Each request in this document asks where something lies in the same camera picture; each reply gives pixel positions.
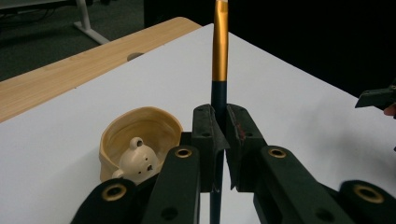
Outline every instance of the white bear figurine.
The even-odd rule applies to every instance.
[[[136,185],[159,173],[159,160],[151,147],[144,145],[140,137],[134,137],[130,146],[122,154],[120,169],[113,173],[113,178],[123,177],[134,181]]]

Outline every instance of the wooden table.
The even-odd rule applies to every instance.
[[[146,53],[200,27],[188,19],[174,18],[2,81],[0,122],[101,76],[126,63],[131,54]]]

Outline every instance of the ceramic figurine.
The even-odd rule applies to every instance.
[[[120,169],[113,178],[126,178],[136,185],[160,172],[159,160],[154,150],[146,146],[140,137],[134,137],[120,158]]]
[[[168,151],[178,146],[182,132],[183,128],[180,122],[173,115],[157,107],[144,106],[122,114],[114,119],[102,134],[99,147],[99,161],[101,162],[100,180],[105,182],[111,179],[113,175],[131,175],[131,171],[127,169],[127,166],[132,166],[134,169],[137,169],[137,164],[140,163],[142,163],[142,166],[143,164],[145,166],[147,165],[146,169],[143,170],[144,167],[140,168],[140,175],[138,175],[138,171],[137,174],[134,174],[132,179],[134,179],[136,183],[139,183],[141,182],[141,180],[139,180],[140,176],[150,175],[151,170],[149,164],[145,163],[146,159],[142,154],[139,154],[145,151],[145,149],[141,149],[142,146],[149,146],[154,150],[158,158],[158,165],[157,171],[152,173],[159,173],[163,167]],[[137,138],[135,139],[136,142],[134,142],[134,140],[131,144],[131,139],[134,137],[143,139],[144,144],[142,140],[142,146],[138,147]],[[130,160],[136,160],[136,164],[125,165],[124,161],[128,160],[129,162]],[[155,171],[154,163],[150,164],[153,171]]]

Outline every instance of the white table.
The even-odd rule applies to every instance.
[[[207,25],[0,123],[0,223],[69,223],[100,183],[99,142],[121,114],[153,105],[191,130],[210,102],[213,25]],[[230,35],[230,104],[246,108],[270,145],[291,150],[319,181],[371,182],[396,195],[395,120]],[[229,190],[222,223],[259,223],[252,194]],[[201,223],[208,223],[202,194]]]

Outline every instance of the brass screw hole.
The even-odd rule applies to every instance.
[[[179,158],[188,158],[192,154],[192,151],[186,148],[181,148],[176,151],[175,154]]]
[[[107,186],[103,191],[102,191],[102,198],[105,201],[108,202],[113,202],[116,201],[122,196],[124,196],[126,193],[126,188],[122,184],[113,184],[110,186]]]
[[[271,149],[268,150],[268,153],[271,156],[276,157],[276,158],[280,158],[280,159],[285,158],[286,155],[287,155],[284,150],[279,149],[279,148],[271,148]]]
[[[364,185],[355,185],[353,191],[361,197],[363,200],[369,203],[383,203],[384,197],[375,189],[364,186]]]

